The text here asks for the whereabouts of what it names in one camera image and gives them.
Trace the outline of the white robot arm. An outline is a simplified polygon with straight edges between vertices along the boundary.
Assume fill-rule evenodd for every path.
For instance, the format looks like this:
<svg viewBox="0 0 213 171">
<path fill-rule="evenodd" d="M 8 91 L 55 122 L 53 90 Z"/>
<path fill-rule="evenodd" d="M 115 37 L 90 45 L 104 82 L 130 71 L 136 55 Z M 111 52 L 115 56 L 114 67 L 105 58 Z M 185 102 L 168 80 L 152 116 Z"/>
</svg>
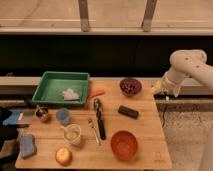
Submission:
<svg viewBox="0 0 213 171">
<path fill-rule="evenodd" d="M 207 64 L 207 54 L 201 49 L 177 50 L 170 56 L 170 68 L 151 88 L 152 94 L 171 92 L 179 95 L 182 82 L 192 77 L 213 91 L 213 66 Z M 213 171 L 213 125 L 202 153 L 199 171 Z"/>
</svg>

